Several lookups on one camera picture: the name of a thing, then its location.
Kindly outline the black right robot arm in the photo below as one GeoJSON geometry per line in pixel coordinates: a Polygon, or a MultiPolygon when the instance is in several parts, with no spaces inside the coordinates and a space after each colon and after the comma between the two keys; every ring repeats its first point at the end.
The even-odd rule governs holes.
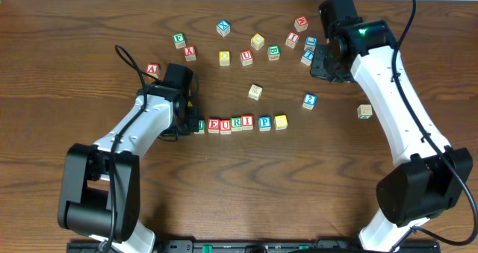
{"type": "Polygon", "coordinates": [[[360,18],[323,22],[327,45],[314,52],[311,75],[331,82],[356,82],[369,98],[387,137],[394,170],[376,186],[379,210],[359,233],[361,247],[394,252],[414,231],[452,242],[423,224],[455,207],[465,195],[477,203],[466,181],[473,167],[467,149],[453,149],[434,126],[400,59],[400,42],[386,22],[360,18]]]}

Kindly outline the white green block right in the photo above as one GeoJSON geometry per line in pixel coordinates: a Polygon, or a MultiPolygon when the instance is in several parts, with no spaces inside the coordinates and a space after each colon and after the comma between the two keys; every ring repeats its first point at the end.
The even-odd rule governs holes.
{"type": "Polygon", "coordinates": [[[357,115],[359,119],[369,119],[373,115],[373,108],[371,104],[360,104],[357,108],[357,115]]]}

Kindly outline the green N block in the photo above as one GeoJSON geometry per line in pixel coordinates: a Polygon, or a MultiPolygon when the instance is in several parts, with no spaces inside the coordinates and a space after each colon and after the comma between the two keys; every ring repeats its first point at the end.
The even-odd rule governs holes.
{"type": "Polygon", "coordinates": [[[205,121],[203,119],[199,120],[199,129],[197,131],[198,134],[205,133],[205,121]]]}

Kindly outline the red H block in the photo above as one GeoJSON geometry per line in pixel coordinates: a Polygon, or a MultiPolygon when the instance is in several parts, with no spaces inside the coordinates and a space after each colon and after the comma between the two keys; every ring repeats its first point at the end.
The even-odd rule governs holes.
{"type": "Polygon", "coordinates": [[[294,20],[294,27],[297,32],[305,31],[308,28],[309,22],[305,16],[297,17],[294,20]]]}

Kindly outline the red i block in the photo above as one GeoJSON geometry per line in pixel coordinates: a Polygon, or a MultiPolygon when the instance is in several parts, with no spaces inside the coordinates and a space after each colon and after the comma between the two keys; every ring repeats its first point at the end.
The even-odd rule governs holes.
{"type": "Polygon", "coordinates": [[[241,117],[242,129],[244,131],[252,130],[254,128],[254,117],[253,115],[243,115],[241,117]]]}
{"type": "Polygon", "coordinates": [[[285,45],[294,49],[296,47],[296,44],[298,43],[298,41],[299,41],[299,34],[296,34],[294,32],[290,32],[287,35],[285,45]]]}

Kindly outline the green R block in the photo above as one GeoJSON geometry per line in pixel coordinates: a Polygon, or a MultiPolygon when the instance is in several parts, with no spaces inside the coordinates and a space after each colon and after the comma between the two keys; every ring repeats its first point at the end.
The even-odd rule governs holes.
{"type": "Polygon", "coordinates": [[[242,131],[243,130],[242,118],[240,116],[231,118],[231,130],[232,131],[242,131]]]}

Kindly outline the blue T block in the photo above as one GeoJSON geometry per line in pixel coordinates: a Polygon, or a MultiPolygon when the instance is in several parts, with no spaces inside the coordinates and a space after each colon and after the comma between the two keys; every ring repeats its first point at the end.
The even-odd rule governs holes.
{"type": "Polygon", "coordinates": [[[306,49],[304,53],[302,54],[301,63],[303,63],[306,66],[310,66],[312,64],[313,59],[314,59],[314,51],[312,51],[311,49],[306,49]]]}

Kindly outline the red A block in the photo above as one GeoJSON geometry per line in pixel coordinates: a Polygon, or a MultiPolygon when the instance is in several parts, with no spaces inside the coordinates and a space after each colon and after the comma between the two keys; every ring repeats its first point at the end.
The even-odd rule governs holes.
{"type": "Polygon", "coordinates": [[[148,63],[146,67],[146,73],[152,77],[159,79],[161,68],[157,63],[148,63]]]}

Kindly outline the yellow S block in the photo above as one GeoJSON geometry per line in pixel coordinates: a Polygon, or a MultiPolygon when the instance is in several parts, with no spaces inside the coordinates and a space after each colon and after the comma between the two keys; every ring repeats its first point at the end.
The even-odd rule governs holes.
{"type": "Polygon", "coordinates": [[[288,127],[288,119],[286,115],[278,115],[274,117],[276,130],[284,130],[288,127]]]}

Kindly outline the green F block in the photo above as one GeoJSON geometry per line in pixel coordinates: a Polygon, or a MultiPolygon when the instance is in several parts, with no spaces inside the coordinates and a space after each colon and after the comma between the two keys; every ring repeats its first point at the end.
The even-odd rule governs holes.
{"type": "Polygon", "coordinates": [[[186,46],[186,40],[183,33],[174,34],[173,42],[177,49],[182,49],[186,46]]]}

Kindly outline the yellow block top middle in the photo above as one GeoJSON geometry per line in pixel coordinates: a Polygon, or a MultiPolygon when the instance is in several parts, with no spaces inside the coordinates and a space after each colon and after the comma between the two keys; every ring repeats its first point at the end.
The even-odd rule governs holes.
{"type": "Polygon", "coordinates": [[[256,51],[260,50],[264,46],[264,43],[265,43],[265,38],[262,35],[260,35],[259,33],[255,34],[251,38],[251,46],[256,51]]]}

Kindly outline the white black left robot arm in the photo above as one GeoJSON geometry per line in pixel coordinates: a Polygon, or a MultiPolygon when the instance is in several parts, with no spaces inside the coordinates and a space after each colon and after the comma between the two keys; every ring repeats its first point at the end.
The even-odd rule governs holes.
{"type": "Polygon", "coordinates": [[[198,128],[197,109],[188,107],[187,85],[149,84],[138,90],[133,108],[92,145],[74,144],[66,153],[58,224],[100,242],[100,249],[152,252],[155,233],[139,220],[140,162],[154,141],[177,127],[198,128]]]}

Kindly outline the blue P block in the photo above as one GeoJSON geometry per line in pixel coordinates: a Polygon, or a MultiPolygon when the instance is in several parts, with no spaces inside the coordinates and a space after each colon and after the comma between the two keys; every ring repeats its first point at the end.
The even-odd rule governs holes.
{"type": "Polygon", "coordinates": [[[259,131],[269,131],[272,128],[272,120],[269,116],[258,118],[259,131]]]}

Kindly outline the red u block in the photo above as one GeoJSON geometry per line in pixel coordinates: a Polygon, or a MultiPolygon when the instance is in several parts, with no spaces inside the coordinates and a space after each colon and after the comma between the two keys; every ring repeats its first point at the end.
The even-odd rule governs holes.
{"type": "Polygon", "coordinates": [[[221,119],[219,124],[220,134],[231,134],[232,124],[230,119],[221,119]]]}
{"type": "Polygon", "coordinates": [[[244,50],[240,53],[240,61],[242,66],[253,64],[253,55],[250,50],[244,50]]]}

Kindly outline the red E block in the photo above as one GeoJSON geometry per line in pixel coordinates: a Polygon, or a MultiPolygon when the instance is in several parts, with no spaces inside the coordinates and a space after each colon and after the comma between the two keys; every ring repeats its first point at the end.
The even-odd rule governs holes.
{"type": "Polygon", "coordinates": [[[208,119],[208,132],[211,134],[218,134],[220,132],[220,120],[215,118],[208,119]]]}

